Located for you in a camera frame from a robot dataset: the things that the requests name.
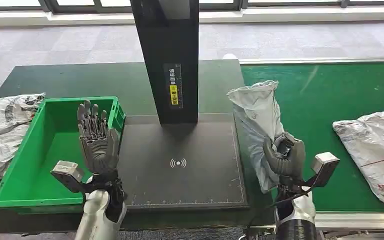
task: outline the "plastic bag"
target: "plastic bag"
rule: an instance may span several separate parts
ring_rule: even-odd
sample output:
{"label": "plastic bag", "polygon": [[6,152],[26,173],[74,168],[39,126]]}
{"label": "plastic bag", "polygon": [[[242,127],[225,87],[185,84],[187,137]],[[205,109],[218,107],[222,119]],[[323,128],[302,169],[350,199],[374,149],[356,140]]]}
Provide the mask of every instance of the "plastic bag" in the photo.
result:
{"label": "plastic bag", "polygon": [[284,133],[281,111],[274,96],[277,86],[277,81],[268,80],[227,93],[233,103],[233,113],[240,120],[238,126],[246,133],[249,159],[263,193],[279,183],[279,176],[270,169],[263,151],[267,138],[276,145],[276,139]]}
{"label": "plastic bag", "polygon": [[0,180],[44,98],[44,93],[0,98]]}
{"label": "plastic bag", "polygon": [[333,129],[371,191],[384,202],[384,111],[357,120],[335,121]]}

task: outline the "black pillar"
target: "black pillar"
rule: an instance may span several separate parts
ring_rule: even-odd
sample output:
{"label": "black pillar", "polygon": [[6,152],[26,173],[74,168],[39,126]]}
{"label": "black pillar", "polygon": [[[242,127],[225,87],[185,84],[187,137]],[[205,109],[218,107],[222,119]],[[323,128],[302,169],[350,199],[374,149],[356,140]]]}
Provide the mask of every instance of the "black pillar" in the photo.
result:
{"label": "black pillar", "polygon": [[130,0],[160,124],[198,120],[199,0]]}

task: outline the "green table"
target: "green table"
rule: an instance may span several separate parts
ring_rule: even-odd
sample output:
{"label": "green table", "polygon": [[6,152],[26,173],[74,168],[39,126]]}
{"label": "green table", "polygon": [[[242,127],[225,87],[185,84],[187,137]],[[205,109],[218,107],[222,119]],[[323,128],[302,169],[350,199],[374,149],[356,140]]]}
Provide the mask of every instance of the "green table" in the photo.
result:
{"label": "green table", "polygon": [[[304,176],[312,174],[309,164],[317,153],[329,151],[341,159],[328,185],[314,190],[319,212],[317,227],[350,226],[341,219],[348,219],[356,228],[384,226],[384,203],[371,193],[332,130],[333,121],[384,111],[384,62],[244,62],[239,67],[237,60],[201,61],[199,111],[231,112],[231,103],[226,98],[228,90],[265,80],[279,81],[275,97],[284,128],[305,142],[308,158]],[[156,114],[143,63],[18,66],[1,86],[0,97],[40,92],[46,92],[47,98],[117,96],[128,115]],[[239,131],[238,136],[241,144],[243,132]],[[252,213],[269,204],[272,198],[270,194],[261,194],[245,146],[240,146],[240,153],[251,209],[127,214],[123,227],[132,230],[246,225]],[[2,218],[5,214],[6,220],[10,219],[16,226],[1,227],[0,232],[65,231],[75,229],[80,219],[79,214],[19,216],[0,210]],[[373,225],[380,218],[383,225]],[[29,221],[35,221],[34,227],[29,228],[26,224]],[[45,226],[39,221],[53,224]],[[262,213],[255,221],[258,225],[271,223],[272,210]]]}

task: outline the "green plastic crate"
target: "green plastic crate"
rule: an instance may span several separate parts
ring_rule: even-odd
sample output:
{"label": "green plastic crate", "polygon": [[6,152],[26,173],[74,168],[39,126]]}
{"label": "green plastic crate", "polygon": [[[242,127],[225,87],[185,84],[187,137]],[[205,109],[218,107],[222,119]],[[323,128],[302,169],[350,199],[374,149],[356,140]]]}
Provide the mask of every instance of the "green plastic crate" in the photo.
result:
{"label": "green plastic crate", "polygon": [[72,193],[50,171],[59,160],[78,163],[86,181],[80,150],[77,109],[85,99],[106,110],[108,127],[121,135],[125,114],[117,97],[45,99],[0,183],[0,208],[19,214],[82,212],[81,193]]}

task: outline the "black platform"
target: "black platform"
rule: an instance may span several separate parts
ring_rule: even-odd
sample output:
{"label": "black platform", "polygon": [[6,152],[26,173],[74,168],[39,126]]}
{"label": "black platform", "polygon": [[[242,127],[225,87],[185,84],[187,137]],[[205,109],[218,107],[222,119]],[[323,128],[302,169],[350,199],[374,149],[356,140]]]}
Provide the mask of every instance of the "black platform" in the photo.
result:
{"label": "black platform", "polygon": [[199,114],[198,124],[128,116],[119,173],[129,209],[247,207],[234,117]]}

